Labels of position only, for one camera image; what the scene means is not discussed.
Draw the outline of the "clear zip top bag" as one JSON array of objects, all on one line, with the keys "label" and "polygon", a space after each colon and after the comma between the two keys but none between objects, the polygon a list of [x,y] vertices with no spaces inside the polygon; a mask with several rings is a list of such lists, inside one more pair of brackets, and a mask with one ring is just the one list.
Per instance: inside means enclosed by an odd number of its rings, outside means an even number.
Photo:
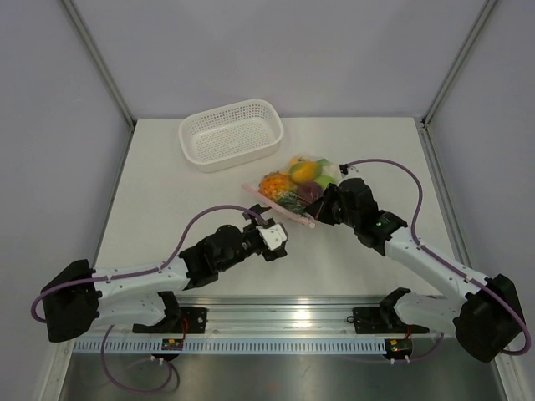
[{"label": "clear zip top bag", "polygon": [[317,201],[330,184],[343,179],[334,162],[312,155],[295,155],[284,167],[247,182],[242,189],[281,216],[308,228],[314,218],[305,209]]}]

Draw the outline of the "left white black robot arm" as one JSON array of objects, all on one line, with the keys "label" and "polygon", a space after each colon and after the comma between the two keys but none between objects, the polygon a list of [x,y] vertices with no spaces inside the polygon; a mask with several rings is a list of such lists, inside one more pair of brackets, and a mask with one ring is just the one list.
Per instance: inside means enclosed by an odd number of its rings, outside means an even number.
[{"label": "left white black robot arm", "polygon": [[221,273],[253,255],[265,261],[286,256],[288,233],[257,209],[238,209],[250,222],[240,229],[223,225],[185,248],[180,239],[166,261],[126,268],[93,268],[71,262],[33,301],[31,314],[51,343],[78,338],[97,327],[131,325],[137,332],[172,332],[180,324],[178,292],[215,282]]}]

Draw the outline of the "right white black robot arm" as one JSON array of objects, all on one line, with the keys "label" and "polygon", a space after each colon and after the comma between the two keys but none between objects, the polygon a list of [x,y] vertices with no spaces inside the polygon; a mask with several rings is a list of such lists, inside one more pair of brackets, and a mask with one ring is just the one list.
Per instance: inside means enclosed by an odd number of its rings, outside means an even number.
[{"label": "right white black robot arm", "polygon": [[489,363],[526,328],[514,283],[502,274],[488,277],[438,255],[412,226],[381,210],[360,178],[330,184],[306,211],[317,221],[350,227],[360,243],[407,267],[431,284],[441,297],[399,288],[380,306],[381,325],[398,331],[404,325],[452,335],[475,359]]}]

